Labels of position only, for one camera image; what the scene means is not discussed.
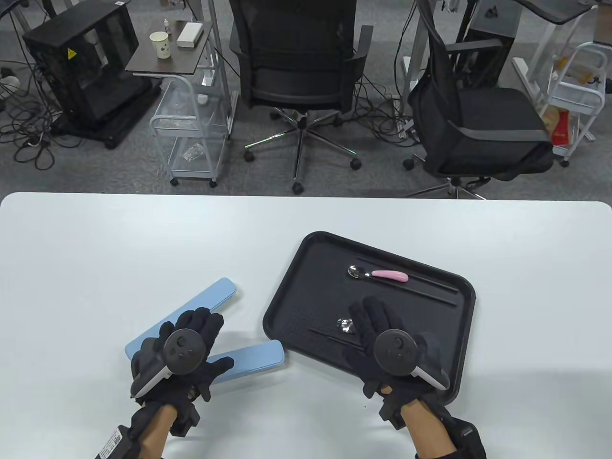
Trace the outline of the person's right hand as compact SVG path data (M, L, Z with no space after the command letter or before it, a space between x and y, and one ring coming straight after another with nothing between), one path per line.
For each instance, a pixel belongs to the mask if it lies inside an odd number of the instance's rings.
M355 333L361 350L345 347L343 356L356 376L363 382L363 393L370 399L375 393L382 396L384 405L397 411L424 396L435 394L430 383L417 376L395 376L385 371L376 360L374 347L376 339L384 332L397 329L406 332L402 320L383 301L366 297L349 307Z

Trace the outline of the person's left hand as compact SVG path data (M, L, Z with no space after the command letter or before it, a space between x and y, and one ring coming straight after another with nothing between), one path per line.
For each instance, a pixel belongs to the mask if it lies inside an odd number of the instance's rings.
M174 407L177 411L187 411L192 403L201 396L205 402L210 402L210 385L223 374L234 367L231 357L208 361L210 350L224 324L223 316L211 313L205 307L188 310L182 313L175 324L170 321L160 326L157 338L147 338L131 361L131 371L134 380L143 373L144 367L150 365L154 358L160 358L170 335L178 330L188 329L197 333L206 346L206 353L200 365L192 372L184 375L173 374L163 378L143 396L131 395L141 406L145 404L162 404Z

